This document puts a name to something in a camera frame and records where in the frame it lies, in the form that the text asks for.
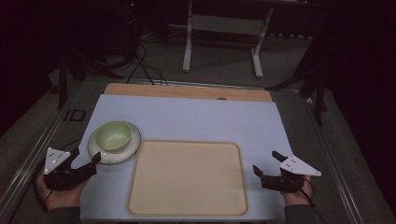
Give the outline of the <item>person's right hand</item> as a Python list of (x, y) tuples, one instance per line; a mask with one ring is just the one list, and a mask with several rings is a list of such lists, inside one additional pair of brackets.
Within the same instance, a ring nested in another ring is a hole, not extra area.
[(311, 176), (304, 177), (302, 188), (293, 193), (282, 193), (285, 205), (310, 205), (313, 200), (314, 190), (311, 183)]

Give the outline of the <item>light green bowl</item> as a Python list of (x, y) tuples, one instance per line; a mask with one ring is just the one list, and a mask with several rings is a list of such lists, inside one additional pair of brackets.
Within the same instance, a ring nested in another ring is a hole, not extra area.
[(94, 142), (107, 152), (118, 152), (125, 148), (132, 137), (130, 125), (121, 120), (110, 121), (95, 131)]

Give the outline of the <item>white plate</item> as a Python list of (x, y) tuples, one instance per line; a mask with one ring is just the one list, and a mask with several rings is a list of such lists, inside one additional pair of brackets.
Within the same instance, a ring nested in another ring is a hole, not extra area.
[(102, 164), (116, 164), (126, 161), (127, 159), (132, 157), (136, 153), (141, 143), (141, 134), (139, 130), (132, 123), (128, 121), (125, 122), (127, 122), (130, 125), (132, 130), (131, 140), (125, 148), (123, 148), (118, 152), (107, 152), (100, 149), (94, 142), (95, 131), (97, 130), (96, 129), (91, 135), (88, 143), (88, 152), (90, 156), (93, 157), (97, 152), (100, 152), (102, 157), (101, 159)]

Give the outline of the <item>pale blue table mat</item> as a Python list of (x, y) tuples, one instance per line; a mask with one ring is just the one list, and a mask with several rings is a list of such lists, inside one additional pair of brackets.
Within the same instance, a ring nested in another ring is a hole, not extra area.
[(284, 126), (273, 103), (103, 94), (81, 140), (74, 164), (90, 160), (93, 132), (113, 120), (132, 123), (145, 141), (230, 142), (238, 145), (247, 190), (248, 210), (242, 216), (146, 217), (128, 210), (136, 153), (116, 164), (98, 164), (97, 173), (81, 195), (81, 217), (97, 221), (268, 221), (284, 217), (282, 196), (263, 189), (253, 172), (256, 165), (268, 175), (279, 175), (272, 152), (291, 156)]

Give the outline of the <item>person's left hand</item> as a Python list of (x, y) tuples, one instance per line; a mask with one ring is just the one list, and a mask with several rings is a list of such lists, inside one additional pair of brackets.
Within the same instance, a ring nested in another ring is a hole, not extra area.
[(38, 195), (43, 200), (46, 208), (53, 210), (62, 207), (80, 207), (80, 197), (88, 181), (84, 181), (70, 190), (56, 191), (47, 189), (44, 174), (40, 172), (35, 183)]

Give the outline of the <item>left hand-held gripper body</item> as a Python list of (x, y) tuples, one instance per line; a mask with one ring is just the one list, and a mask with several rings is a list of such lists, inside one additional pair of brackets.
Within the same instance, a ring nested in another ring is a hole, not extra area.
[(70, 151), (48, 148), (43, 169), (47, 189), (70, 190), (97, 173), (96, 169), (84, 170), (83, 165), (72, 168), (69, 157)]

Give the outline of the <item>black metal stand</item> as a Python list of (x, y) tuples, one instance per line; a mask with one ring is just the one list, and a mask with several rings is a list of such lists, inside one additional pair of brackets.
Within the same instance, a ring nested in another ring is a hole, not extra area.
[(323, 57), (320, 54), (320, 47), (322, 45), (327, 45), (327, 37), (325, 32), (319, 29), (313, 36), (292, 77), (279, 84), (265, 88), (267, 91), (279, 91), (303, 80), (304, 83), (298, 90), (298, 93), (306, 99), (310, 98), (313, 93), (316, 94), (314, 119), (319, 127), (322, 126), (321, 112), (323, 109), (325, 81), (327, 77), (327, 71), (323, 65)]
[(90, 59), (88, 56), (75, 49), (62, 49), (59, 54), (59, 81), (55, 86), (55, 91), (59, 95), (57, 108), (63, 108), (68, 98), (68, 74), (71, 74), (76, 80), (84, 80), (87, 76), (84, 67), (90, 67), (102, 76), (121, 78), (121, 76), (111, 72), (111, 69), (125, 66), (130, 61), (130, 58), (125, 58), (116, 63), (100, 63), (94, 59)]

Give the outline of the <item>metal floor rail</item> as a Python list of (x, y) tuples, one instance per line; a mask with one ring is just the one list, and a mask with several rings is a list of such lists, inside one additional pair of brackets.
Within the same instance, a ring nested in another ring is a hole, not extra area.
[(67, 99), (58, 109), (55, 94), (45, 94), (0, 138), (0, 222), (8, 223), (31, 186), (33, 170), (46, 154), (52, 137), (78, 96), (83, 81), (68, 87)]
[(304, 104), (304, 108), (307, 111), (307, 115), (310, 118), (310, 122), (314, 126), (316, 132), (318, 133), (320, 142), (323, 146), (324, 150), (324, 158), (326, 160), (326, 164), (328, 169), (332, 175), (332, 180), (334, 185), (337, 188), (338, 195), (343, 203), (344, 208), (346, 209), (346, 214), (349, 219), (350, 224), (364, 224), (363, 219), (361, 217), (361, 213), (357, 207), (356, 201), (354, 197), (351, 195), (350, 187), (343, 175), (341, 167), (338, 163), (338, 160), (335, 157), (333, 152), (333, 147), (329, 142), (329, 138), (327, 137), (325, 130), (322, 126), (320, 126), (317, 120), (314, 117), (314, 109), (316, 108), (316, 101), (313, 101), (311, 97), (302, 97), (302, 103)]

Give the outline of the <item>white desk frame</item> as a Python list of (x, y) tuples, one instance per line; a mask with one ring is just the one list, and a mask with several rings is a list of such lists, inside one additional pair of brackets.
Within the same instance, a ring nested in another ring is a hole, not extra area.
[(269, 7), (264, 19), (249, 20), (237, 19), (220, 16), (200, 15), (193, 13), (193, 0), (188, 1), (188, 18), (187, 18), (187, 42), (184, 51), (182, 70), (189, 72), (191, 70), (191, 53), (192, 53), (192, 31), (209, 31), (221, 32), (239, 35), (255, 35), (258, 41), (255, 47), (250, 50), (254, 72), (256, 78), (263, 77), (262, 64), (260, 60), (260, 50), (263, 40), (268, 29), (274, 7)]

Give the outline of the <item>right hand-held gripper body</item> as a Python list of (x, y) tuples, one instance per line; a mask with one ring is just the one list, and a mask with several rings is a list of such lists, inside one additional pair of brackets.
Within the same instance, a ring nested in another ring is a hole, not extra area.
[(321, 171), (294, 155), (280, 162), (279, 167), (279, 176), (264, 175), (261, 179), (263, 189), (292, 193), (302, 188), (306, 175), (321, 176)]

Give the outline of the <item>beige tray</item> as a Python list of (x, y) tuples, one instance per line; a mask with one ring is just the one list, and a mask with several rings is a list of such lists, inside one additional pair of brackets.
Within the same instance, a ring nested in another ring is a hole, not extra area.
[(146, 217), (244, 215), (248, 196), (238, 145), (143, 142), (134, 164), (128, 210)]

